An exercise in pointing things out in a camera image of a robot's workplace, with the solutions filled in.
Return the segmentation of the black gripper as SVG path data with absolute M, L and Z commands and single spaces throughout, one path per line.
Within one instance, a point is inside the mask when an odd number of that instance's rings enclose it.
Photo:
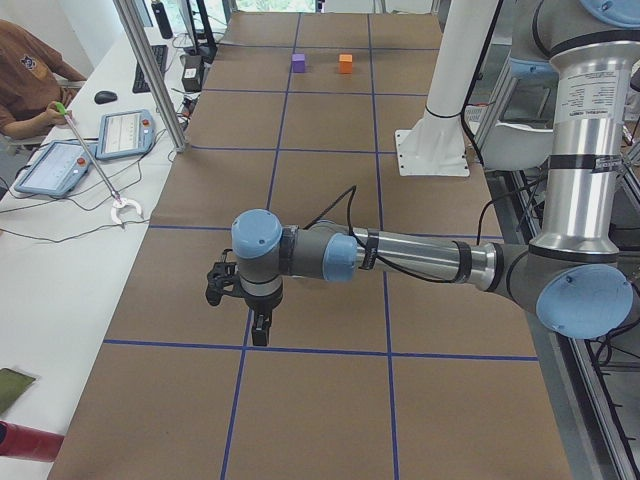
M 252 345 L 266 347 L 269 345 L 271 314 L 282 301 L 283 289 L 278 288 L 268 295 L 253 295 L 244 292 L 244 300 L 247 306 L 254 311 L 251 327 Z

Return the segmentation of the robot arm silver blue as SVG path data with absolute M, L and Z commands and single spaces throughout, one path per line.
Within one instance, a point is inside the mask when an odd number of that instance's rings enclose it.
M 554 73 L 550 60 L 593 44 L 639 39 L 639 3 L 614 1 L 518 1 L 509 55 L 516 78 Z
M 608 229 L 625 96 L 639 58 L 639 5 L 521 1 L 516 12 L 513 64 L 546 64 L 559 76 L 541 232 L 527 246 L 471 246 L 324 220 L 284 226 L 269 211 L 246 211 L 231 228 L 233 294 L 253 310 L 255 344 L 269 340 L 284 277 L 338 282 L 374 268 L 471 283 L 569 338 L 596 338 L 626 320 L 634 290 Z

